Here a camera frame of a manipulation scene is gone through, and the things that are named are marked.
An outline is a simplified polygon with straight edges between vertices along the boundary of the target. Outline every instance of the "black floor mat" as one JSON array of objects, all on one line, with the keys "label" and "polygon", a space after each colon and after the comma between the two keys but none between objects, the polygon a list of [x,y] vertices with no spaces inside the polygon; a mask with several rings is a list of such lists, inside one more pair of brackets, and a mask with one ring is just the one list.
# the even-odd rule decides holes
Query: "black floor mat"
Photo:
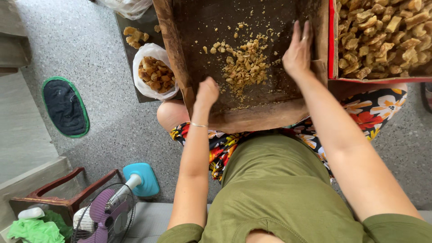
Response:
[{"label": "black floor mat", "polygon": [[81,137],[90,129],[90,121],[78,90],[63,77],[45,80],[42,98],[57,130],[67,137]]}]

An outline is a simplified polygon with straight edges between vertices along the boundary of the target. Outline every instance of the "electric fan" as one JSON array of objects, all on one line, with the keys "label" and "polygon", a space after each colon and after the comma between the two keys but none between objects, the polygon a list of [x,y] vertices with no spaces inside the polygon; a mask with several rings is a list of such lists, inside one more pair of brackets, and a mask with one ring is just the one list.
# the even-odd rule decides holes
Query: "electric fan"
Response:
[{"label": "electric fan", "polygon": [[100,192],[73,217],[72,243],[120,243],[132,226],[136,196],[159,192],[156,177],[147,163],[123,168],[126,184],[115,183]]}]

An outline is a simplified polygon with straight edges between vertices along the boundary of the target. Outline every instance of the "floral pants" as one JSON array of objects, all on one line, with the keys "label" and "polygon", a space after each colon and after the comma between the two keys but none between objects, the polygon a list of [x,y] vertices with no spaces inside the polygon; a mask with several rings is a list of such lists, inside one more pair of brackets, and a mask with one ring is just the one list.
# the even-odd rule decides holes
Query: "floral pants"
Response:
[{"label": "floral pants", "polygon": [[[342,100],[340,103],[359,125],[366,138],[374,139],[383,126],[398,112],[407,98],[406,91],[399,89],[380,89],[356,94]],[[190,123],[183,123],[174,128],[170,135],[173,140],[184,145]],[[295,135],[307,144],[327,168],[330,177],[333,174],[328,166],[324,148],[315,131],[310,116],[304,117],[291,128],[277,128],[268,130],[269,133]],[[221,131],[209,130],[209,171],[213,179],[222,180],[223,170],[229,158],[239,144],[248,139],[253,131],[226,134]]]}]

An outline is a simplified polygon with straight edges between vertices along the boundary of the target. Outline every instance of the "hand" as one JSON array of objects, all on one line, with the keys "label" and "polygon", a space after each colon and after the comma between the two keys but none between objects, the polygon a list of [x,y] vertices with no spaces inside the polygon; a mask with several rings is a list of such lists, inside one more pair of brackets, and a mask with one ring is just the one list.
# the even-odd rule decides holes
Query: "hand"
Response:
[{"label": "hand", "polygon": [[219,85],[212,77],[207,77],[206,80],[200,83],[195,104],[210,109],[218,97]]},{"label": "hand", "polygon": [[294,24],[291,44],[282,58],[285,71],[293,77],[294,80],[294,76],[311,72],[311,44],[313,34],[312,31],[310,31],[309,21],[306,21],[305,23],[301,40],[300,34],[300,23],[297,20]]}]

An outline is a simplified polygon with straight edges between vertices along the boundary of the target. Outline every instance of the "wooden chair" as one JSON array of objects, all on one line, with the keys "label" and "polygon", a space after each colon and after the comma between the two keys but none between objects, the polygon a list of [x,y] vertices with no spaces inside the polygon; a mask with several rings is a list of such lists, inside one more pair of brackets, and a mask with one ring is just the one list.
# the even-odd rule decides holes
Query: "wooden chair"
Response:
[{"label": "wooden chair", "polygon": [[9,201],[10,206],[15,213],[15,216],[28,209],[29,206],[35,204],[46,204],[49,209],[60,214],[65,221],[66,225],[72,226],[73,215],[79,210],[79,205],[86,198],[88,198],[93,192],[99,189],[101,186],[106,184],[110,179],[112,179],[116,174],[119,173],[118,169],[113,169],[108,172],[104,177],[99,179],[97,182],[91,184],[89,187],[72,197],[71,199],[58,198],[55,196],[44,197],[43,195],[50,190],[70,181],[76,177],[80,172],[84,170],[84,167],[77,167],[71,173],[57,179],[51,183],[44,185],[43,187],[35,190],[26,197],[13,197]]}]

